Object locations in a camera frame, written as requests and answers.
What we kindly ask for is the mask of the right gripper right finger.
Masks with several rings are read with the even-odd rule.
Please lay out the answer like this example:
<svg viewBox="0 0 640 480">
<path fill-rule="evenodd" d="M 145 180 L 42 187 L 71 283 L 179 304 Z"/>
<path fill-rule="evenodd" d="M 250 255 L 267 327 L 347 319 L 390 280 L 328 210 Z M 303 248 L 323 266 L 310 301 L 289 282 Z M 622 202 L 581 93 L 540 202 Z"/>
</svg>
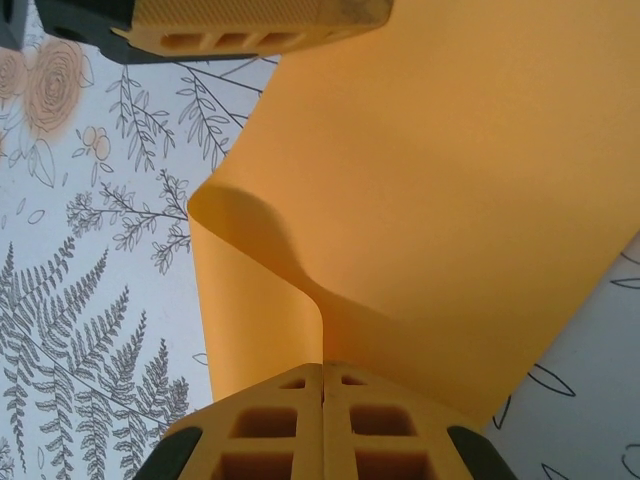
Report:
<svg viewBox="0 0 640 480">
<path fill-rule="evenodd" d="M 455 409 L 345 363 L 323 375 L 325 480 L 515 480 Z"/>
</svg>

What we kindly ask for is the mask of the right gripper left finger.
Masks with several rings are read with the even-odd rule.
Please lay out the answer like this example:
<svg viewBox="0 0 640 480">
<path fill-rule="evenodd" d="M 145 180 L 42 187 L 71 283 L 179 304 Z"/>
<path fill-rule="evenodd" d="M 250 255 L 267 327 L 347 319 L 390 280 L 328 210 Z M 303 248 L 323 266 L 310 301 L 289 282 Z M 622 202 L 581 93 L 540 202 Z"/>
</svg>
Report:
<svg viewBox="0 0 640 480">
<path fill-rule="evenodd" d="M 324 480 L 322 366 L 301 365 L 176 421 L 133 480 Z"/>
</svg>

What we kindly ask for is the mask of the floral patterned table mat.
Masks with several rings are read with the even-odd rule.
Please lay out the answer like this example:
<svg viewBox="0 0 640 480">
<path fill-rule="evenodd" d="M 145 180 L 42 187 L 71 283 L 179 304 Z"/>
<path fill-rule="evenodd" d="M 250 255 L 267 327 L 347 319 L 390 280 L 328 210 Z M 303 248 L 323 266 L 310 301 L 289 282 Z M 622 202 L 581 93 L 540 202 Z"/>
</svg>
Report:
<svg viewBox="0 0 640 480">
<path fill-rule="evenodd" d="M 0 48 L 0 480 L 126 480 L 212 399 L 186 200 L 278 59 Z M 640 480 L 640 232 L 487 436 L 520 480 Z"/>
</svg>

